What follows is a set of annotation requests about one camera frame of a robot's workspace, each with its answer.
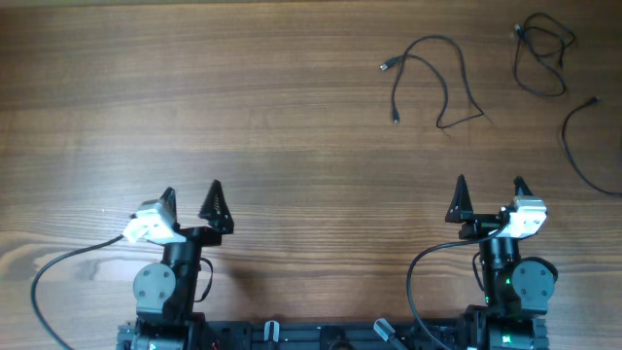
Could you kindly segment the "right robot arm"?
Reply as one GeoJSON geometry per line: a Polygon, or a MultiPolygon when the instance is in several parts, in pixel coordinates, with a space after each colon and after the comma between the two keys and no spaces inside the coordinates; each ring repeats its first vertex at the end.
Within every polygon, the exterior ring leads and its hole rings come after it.
{"type": "Polygon", "coordinates": [[[519,243],[536,235],[547,218],[543,200],[514,180],[512,202],[497,214],[474,212],[463,175],[445,221],[460,224],[459,241],[479,246],[484,306],[471,305],[457,322],[460,349],[546,349],[542,317],[554,294],[558,270],[545,259],[523,258],[519,243]]]}

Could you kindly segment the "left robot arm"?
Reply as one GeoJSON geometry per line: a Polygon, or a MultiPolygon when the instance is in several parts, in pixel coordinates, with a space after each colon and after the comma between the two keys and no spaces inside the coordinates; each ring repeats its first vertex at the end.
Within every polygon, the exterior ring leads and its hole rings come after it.
{"type": "Polygon", "coordinates": [[[225,202],[222,183],[213,181],[198,217],[207,224],[181,227],[176,192],[167,188],[158,199],[148,200],[132,214],[123,236],[135,243],[145,239],[163,248],[160,262],[143,267],[135,276],[132,292],[137,318],[119,327],[118,349],[191,350],[219,349],[221,342],[202,312],[193,306],[203,301],[211,288],[196,297],[204,247],[222,244],[234,232],[234,221],[225,202]]]}

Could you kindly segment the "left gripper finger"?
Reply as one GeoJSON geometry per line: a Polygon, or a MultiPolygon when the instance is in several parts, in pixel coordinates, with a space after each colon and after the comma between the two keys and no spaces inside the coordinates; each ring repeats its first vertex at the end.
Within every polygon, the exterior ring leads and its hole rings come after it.
{"type": "Polygon", "coordinates": [[[176,191],[168,187],[159,198],[160,208],[159,217],[171,228],[178,226],[177,221],[177,204],[176,204],[176,191]]]}
{"type": "Polygon", "coordinates": [[[214,180],[200,208],[198,217],[221,234],[233,234],[234,221],[225,202],[223,185],[214,180]]]}

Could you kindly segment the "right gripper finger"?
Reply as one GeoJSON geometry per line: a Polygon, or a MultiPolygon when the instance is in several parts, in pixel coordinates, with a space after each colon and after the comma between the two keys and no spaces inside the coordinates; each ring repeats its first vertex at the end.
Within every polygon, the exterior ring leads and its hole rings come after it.
{"type": "Polygon", "coordinates": [[[533,193],[527,186],[525,180],[521,176],[517,176],[513,180],[514,191],[516,196],[533,196],[533,193]]]}
{"type": "Polygon", "coordinates": [[[472,203],[467,187],[467,181],[463,174],[457,179],[454,196],[445,215],[445,222],[462,224],[472,221],[474,216],[472,203]]]}

